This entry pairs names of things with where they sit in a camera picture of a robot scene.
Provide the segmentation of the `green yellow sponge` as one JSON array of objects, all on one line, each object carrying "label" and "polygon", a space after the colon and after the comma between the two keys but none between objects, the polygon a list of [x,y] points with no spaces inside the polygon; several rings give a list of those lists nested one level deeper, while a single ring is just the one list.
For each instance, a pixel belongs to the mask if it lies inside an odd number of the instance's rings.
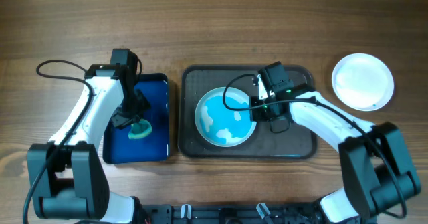
[{"label": "green yellow sponge", "polygon": [[148,120],[141,119],[139,122],[131,124],[128,138],[131,140],[142,139],[152,133],[152,126]]}]

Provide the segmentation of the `white plate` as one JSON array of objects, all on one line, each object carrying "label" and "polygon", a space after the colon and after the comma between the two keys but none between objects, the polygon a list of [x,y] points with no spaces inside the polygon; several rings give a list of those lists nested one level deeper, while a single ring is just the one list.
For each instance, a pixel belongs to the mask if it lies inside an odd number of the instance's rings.
[{"label": "white plate", "polygon": [[391,100],[395,83],[390,69],[379,58],[353,53],[335,65],[332,87],[339,100],[347,106],[370,112]]},{"label": "white plate", "polygon": [[257,123],[250,120],[249,96],[237,88],[209,90],[195,108],[195,126],[213,146],[229,148],[243,144]]}]

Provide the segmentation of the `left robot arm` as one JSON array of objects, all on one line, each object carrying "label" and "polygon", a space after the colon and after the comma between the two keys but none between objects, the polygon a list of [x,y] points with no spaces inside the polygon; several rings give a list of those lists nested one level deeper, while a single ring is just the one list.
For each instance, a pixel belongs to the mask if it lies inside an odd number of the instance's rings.
[{"label": "left robot arm", "polygon": [[149,223],[137,197],[113,193],[98,157],[109,124],[123,129],[137,123],[148,108],[134,90],[141,63],[94,64],[79,82],[84,89],[64,125],[45,144],[27,151],[30,189],[22,210],[40,219],[76,219],[95,223]]}]

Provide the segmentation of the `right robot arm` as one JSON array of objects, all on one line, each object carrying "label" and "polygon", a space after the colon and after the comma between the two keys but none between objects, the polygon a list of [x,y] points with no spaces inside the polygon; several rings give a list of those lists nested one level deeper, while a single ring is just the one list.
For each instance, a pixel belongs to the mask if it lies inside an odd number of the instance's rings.
[{"label": "right robot arm", "polygon": [[381,213],[407,216],[406,201],[421,192],[421,181],[394,124],[376,125],[352,116],[305,84],[252,97],[250,108],[256,122],[285,118],[338,152],[343,187],[320,200],[329,222],[368,220]]}]

